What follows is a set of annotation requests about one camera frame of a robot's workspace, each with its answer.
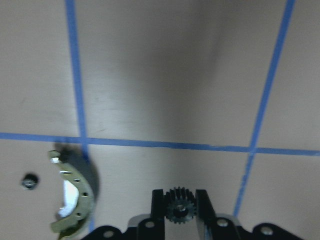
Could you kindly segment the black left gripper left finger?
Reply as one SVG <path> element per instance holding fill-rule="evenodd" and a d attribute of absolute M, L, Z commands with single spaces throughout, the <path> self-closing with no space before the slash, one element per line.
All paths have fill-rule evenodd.
<path fill-rule="evenodd" d="M 137 240 L 165 239 L 165 201 L 164 191 L 152 191 L 150 216 L 139 222 L 136 233 Z"/>

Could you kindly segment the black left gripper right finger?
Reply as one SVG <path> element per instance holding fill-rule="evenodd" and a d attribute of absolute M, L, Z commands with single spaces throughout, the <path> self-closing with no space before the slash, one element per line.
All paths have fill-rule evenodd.
<path fill-rule="evenodd" d="M 216 213 L 204 189 L 195 191 L 196 225 L 201 240 L 239 240 L 235 219 L 228 214 Z"/>

